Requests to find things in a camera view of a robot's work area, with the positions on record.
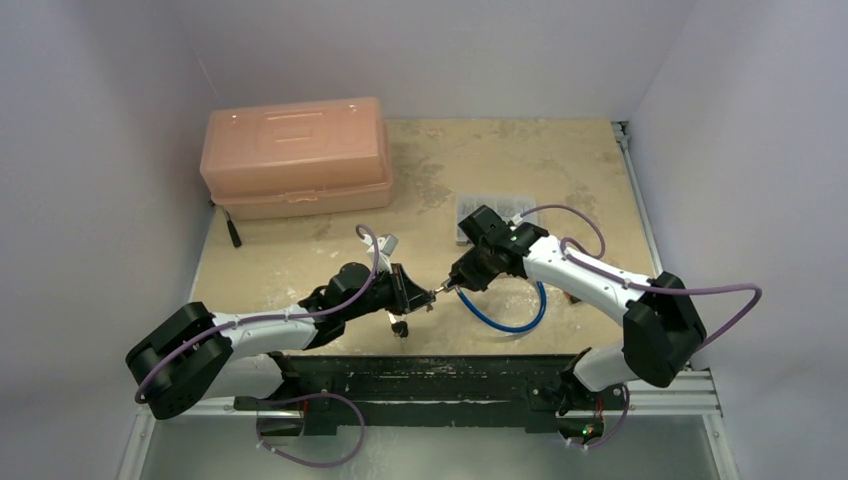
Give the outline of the blue cable lock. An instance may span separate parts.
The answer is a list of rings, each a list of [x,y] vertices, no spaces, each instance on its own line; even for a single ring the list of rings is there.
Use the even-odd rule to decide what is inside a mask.
[[[437,298],[454,297],[477,321],[506,335],[524,335],[538,327],[546,316],[549,301],[545,287],[529,280],[496,280],[482,292],[440,285]]]

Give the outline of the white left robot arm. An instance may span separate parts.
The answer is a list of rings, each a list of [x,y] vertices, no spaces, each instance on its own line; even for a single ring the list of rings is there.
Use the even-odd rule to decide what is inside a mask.
[[[224,314],[190,302],[130,349],[125,363],[137,383],[134,400],[159,420],[176,417],[208,395],[225,367],[275,351],[306,351],[331,343],[354,319],[377,311],[396,318],[429,309],[436,294],[413,282],[399,263],[372,271],[347,263],[327,284],[276,311]]]

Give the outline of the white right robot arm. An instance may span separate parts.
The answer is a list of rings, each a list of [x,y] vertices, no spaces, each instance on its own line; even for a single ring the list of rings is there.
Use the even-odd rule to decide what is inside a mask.
[[[450,288],[484,291],[501,275],[542,283],[595,307],[622,329],[621,340],[589,349],[568,366],[564,399],[584,407],[600,391],[633,380],[669,386],[704,343],[706,330],[682,281],[621,270],[567,247],[546,229],[506,221],[483,205],[459,229],[471,248],[451,267]]]

